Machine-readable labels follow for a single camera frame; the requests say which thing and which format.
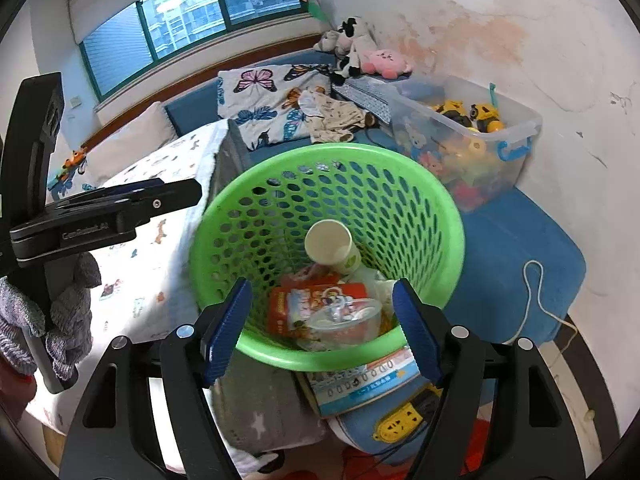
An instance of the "white cup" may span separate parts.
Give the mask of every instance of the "white cup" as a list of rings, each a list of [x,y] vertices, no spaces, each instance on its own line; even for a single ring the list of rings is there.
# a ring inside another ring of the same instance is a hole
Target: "white cup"
[[[351,274],[362,261],[351,232],[337,220],[321,220],[311,226],[305,237],[306,254],[317,264],[341,274]]]

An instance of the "basket rim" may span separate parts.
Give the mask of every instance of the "basket rim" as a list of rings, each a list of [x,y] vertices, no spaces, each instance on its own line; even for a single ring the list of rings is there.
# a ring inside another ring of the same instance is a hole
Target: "basket rim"
[[[454,275],[456,276],[455,283],[450,290],[439,290],[442,288],[438,286],[437,282],[431,283],[431,289],[436,290],[431,303],[434,303],[435,306],[439,308],[444,308],[444,306],[446,306],[447,301],[449,301],[449,298],[453,294],[453,290],[455,290],[460,274],[462,273],[465,254],[465,235],[462,218],[460,217],[460,212],[447,189],[431,172],[423,168],[414,160],[411,160],[400,153],[366,144],[312,144],[310,146],[295,148],[288,152],[279,153],[278,155],[268,158],[267,160],[256,164],[252,168],[249,168],[247,171],[231,181],[231,183],[229,183],[228,186],[226,186],[225,189],[223,189],[209,204],[200,220],[200,225],[194,234],[189,256],[191,288],[199,307],[206,307],[208,302],[202,293],[202,290],[204,289],[202,280],[205,279],[205,277],[203,273],[198,272],[198,267],[201,261],[198,256],[200,252],[195,248],[199,246],[198,238],[202,232],[200,226],[207,218],[214,216],[220,211],[220,204],[225,203],[226,198],[237,190],[238,187],[244,186],[245,182],[250,181],[254,175],[263,172],[264,168],[267,166],[274,166],[289,161],[296,162],[300,155],[311,151],[315,153],[328,152],[328,154],[333,152],[336,153],[336,155],[332,155],[334,158],[346,158],[348,156],[347,153],[350,150],[368,152],[374,155],[375,158],[382,156],[399,164],[409,166],[415,164],[418,168],[424,171],[425,180],[430,181],[430,186],[440,201],[440,205],[442,207],[442,210],[439,212],[440,219],[448,225],[450,231],[450,236],[447,237],[447,245],[443,248],[444,257],[443,262],[441,263],[442,272],[440,273],[440,276]],[[263,336],[253,334],[242,329],[236,348],[249,357],[271,366],[301,372],[320,372],[343,370],[368,364],[397,351],[404,345],[406,345],[406,337],[404,336],[401,327],[397,326],[385,335],[363,345],[349,349],[334,350],[331,352],[308,352],[302,349],[286,348],[274,349],[271,344],[265,342]]]

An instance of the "silver bolt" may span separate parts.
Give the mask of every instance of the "silver bolt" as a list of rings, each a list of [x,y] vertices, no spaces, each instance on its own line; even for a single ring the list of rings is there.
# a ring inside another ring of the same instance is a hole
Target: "silver bolt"
[[[193,329],[193,326],[191,326],[191,325],[182,325],[182,326],[178,327],[178,330],[175,331],[175,334],[180,339],[186,339],[188,337],[191,337],[194,332],[195,332],[195,330]]]
[[[113,341],[111,341],[111,348],[114,350],[120,350],[127,345],[127,338],[123,335],[119,335]]]
[[[455,327],[453,327],[451,329],[451,334],[454,337],[457,337],[458,339],[464,339],[469,337],[469,330],[467,330],[465,327],[460,326],[460,325],[456,325]]]
[[[533,348],[533,343],[531,339],[527,339],[526,337],[521,337],[518,339],[518,346],[523,350],[531,350]]]

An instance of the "sofa backrest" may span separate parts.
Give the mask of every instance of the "sofa backrest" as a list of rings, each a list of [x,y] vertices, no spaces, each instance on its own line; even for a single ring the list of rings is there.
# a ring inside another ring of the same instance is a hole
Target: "sofa backrest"
[[[335,64],[333,54],[316,52],[313,49],[292,52],[285,56],[273,57],[247,68],[264,65],[288,65],[288,64]],[[212,79],[206,85],[197,88],[188,94],[178,97],[164,106],[169,120],[173,123],[178,136],[192,132],[205,124],[219,120],[218,115],[218,85],[220,78]]]

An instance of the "window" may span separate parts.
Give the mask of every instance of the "window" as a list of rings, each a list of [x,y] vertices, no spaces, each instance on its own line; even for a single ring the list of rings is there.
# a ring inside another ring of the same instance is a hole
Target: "window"
[[[194,44],[303,10],[299,0],[139,0],[89,34],[80,50],[102,101]]]

